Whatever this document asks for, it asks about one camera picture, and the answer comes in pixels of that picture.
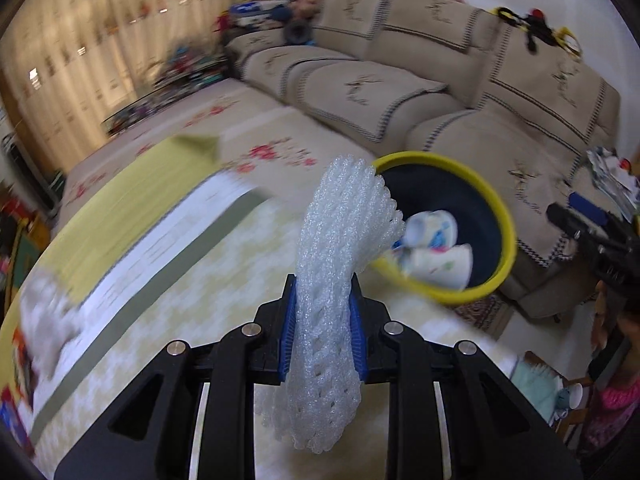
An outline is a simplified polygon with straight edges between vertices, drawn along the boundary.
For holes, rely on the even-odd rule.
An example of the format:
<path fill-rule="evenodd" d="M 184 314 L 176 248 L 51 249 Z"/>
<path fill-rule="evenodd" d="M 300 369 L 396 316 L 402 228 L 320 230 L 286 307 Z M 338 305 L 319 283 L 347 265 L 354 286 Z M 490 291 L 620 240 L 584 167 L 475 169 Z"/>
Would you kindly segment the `white foam fruit net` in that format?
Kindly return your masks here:
<path fill-rule="evenodd" d="M 288 371 L 256 408 L 276 439 L 328 452 L 355 418 L 362 380 L 350 327 L 352 278 L 390 250 L 404 229 L 370 162 L 338 156 L 330 163 L 300 228 Z"/>

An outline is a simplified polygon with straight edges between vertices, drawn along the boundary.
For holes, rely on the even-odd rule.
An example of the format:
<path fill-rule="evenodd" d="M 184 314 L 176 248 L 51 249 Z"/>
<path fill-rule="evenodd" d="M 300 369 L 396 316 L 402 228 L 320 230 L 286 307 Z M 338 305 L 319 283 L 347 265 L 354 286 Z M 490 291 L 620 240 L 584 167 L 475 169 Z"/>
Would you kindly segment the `yellow rimmed dark trash bin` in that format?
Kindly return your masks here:
<path fill-rule="evenodd" d="M 405 221 L 393 248 L 372 263 L 384 278 L 445 306 L 497 290 L 518 243 L 510 211 L 494 188 L 461 162 L 418 151 L 375 159 Z"/>

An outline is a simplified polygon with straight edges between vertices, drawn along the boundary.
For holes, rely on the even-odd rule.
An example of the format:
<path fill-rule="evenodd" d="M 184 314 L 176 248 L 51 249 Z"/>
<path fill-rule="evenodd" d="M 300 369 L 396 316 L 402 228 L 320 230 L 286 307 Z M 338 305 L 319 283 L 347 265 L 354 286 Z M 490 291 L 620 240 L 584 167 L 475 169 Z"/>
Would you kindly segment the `white paper cup pink logo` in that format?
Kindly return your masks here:
<path fill-rule="evenodd" d="M 393 255 L 406 278 L 432 286 L 466 289 L 473 270 L 470 244 L 458 243 L 458 224 L 450 212 L 421 211 L 405 222 Z"/>

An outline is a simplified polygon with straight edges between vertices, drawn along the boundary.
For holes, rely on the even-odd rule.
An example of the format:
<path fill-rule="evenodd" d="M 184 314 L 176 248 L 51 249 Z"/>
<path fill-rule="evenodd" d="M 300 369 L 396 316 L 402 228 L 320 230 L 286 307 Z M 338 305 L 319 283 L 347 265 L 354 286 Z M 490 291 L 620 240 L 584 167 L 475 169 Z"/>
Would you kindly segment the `patterned table cloth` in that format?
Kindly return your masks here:
<path fill-rule="evenodd" d="M 217 142 L 177 134 L 155 144 L 75 214 L 32 270 L 47 269 L 78 307 L 80 333 L 30 410 L 16 400 L 51 478 L 70 448 L 168 341 L 207 344 L 277 298 L 295 269 L 300 212 L 224 166 Z M 1 329 L 1 383 L 15 389 Z"/>

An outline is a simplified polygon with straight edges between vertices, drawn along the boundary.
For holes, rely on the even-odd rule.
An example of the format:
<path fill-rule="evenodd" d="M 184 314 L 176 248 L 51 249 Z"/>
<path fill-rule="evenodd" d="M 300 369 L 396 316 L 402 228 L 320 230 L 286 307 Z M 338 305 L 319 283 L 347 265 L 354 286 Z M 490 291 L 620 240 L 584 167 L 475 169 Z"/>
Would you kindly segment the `white plastic bag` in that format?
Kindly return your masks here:
<path fill-rule="evenodd" d="M 77 304 L 47 269 L 35 269 L 20 290 L 21 330 L 32 369 L 51 379 L 64 346 L 80 333 Z"/>

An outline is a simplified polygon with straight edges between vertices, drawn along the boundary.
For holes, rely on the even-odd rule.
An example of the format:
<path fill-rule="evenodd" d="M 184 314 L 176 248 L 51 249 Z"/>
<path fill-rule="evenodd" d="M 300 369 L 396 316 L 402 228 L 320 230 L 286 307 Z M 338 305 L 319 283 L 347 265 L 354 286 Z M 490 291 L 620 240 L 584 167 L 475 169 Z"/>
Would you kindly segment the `beige sofa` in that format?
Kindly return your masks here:
<path fill-rule="evenodd" d="M 616 140 L 620 94 L 558 47 L 452 0 L 322 0 L 311 44 L 280 29 L 228 51 L 240 77 L 372 154 L 432 152 L 478 172 L 509 207 L 518 255 L 501 291 L 530 318 L 576 307 L 596 279 L 546 217 L 593 196 L 592 148 Z"/>

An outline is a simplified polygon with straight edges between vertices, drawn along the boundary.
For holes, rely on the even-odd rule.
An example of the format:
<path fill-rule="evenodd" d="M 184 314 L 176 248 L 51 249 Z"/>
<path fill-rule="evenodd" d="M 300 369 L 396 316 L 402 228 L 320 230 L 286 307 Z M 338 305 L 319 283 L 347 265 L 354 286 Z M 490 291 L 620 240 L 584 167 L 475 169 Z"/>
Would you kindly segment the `low glass shelf clutter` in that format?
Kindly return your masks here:
<path fill-rule="evenodd" d="M 102 129 L 109 138 L 119 136 L 175 102 L 224 80 L 228 73 L 228 58 L 222 52 L 180 46 L 162 65 L 149 90 L 105 118 Z"/>

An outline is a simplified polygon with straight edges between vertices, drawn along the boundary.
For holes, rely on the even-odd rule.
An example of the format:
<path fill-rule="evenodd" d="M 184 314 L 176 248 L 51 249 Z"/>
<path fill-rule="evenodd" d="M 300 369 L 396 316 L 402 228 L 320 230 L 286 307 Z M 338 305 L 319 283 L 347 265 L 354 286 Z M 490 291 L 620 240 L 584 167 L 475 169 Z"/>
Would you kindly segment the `red blue tissue box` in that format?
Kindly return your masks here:
<path fill-rule="evenodd" d="M 6 429 L 12 434 L 17 444 L 29 458 L 33 458 L 35 455 L 34 447 L 32 446 L 32 442 L 30 442 L 20 414 L 18 414 L 11 389 L 8 386 L 1 389 L 0 415 L 4 426 L 6 426 Z"/>

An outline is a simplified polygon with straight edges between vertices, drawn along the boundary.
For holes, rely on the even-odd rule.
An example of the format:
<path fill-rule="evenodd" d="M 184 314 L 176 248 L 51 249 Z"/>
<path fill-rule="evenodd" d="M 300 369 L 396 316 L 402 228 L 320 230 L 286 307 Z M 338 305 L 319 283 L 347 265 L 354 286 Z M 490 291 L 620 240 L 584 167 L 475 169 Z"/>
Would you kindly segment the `cream curtains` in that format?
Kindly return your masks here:
<path fill-rule="evenodd" d="M 30 154 L 68 171 L 102 148 L 104 120 L 178 48 L 215 50 L 218 18 L 241 1 L 25 0 L 1 38 L 1 68 Z"/>

